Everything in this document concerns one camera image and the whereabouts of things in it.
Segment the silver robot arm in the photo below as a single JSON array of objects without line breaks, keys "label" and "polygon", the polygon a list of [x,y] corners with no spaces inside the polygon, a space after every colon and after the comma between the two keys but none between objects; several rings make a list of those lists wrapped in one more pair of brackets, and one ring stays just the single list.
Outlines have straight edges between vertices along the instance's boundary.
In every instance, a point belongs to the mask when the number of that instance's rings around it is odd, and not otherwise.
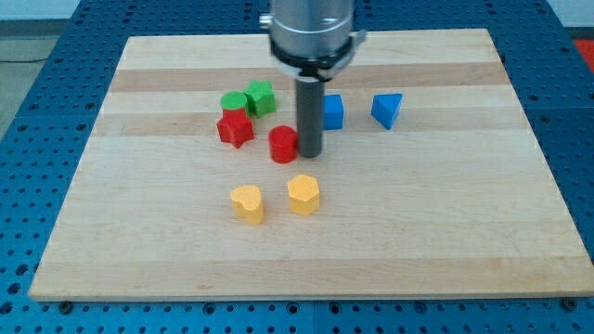
[{"label": "silver robot arm", "polygon": [[353,31],[354,15],[353,0],[274,0],[259,21],[281,71],[302,82],[327,83],[366,41],[366,31]]}]

